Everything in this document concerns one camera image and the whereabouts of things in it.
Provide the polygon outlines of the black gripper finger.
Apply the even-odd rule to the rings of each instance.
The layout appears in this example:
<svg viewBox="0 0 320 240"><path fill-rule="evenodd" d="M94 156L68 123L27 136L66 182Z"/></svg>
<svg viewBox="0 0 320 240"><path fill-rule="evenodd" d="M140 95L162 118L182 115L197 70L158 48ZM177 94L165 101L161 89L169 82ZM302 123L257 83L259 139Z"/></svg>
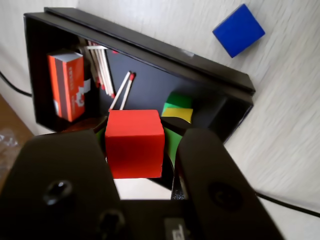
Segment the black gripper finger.
<svg viewBox="0 0 320 240"><path fill-rule="evenodd" d="M0 193L3 240L128 240L120 198L92 130L39 135Z"/></svg>
<svg viewBox="0 0 320 240"><path fill-rule="evenodd" d="M213 131L195 128L178 117L163 117L161 123L181 136L172 188L183 193L184 214L165 220L174 240L283 238Z"/></svg>

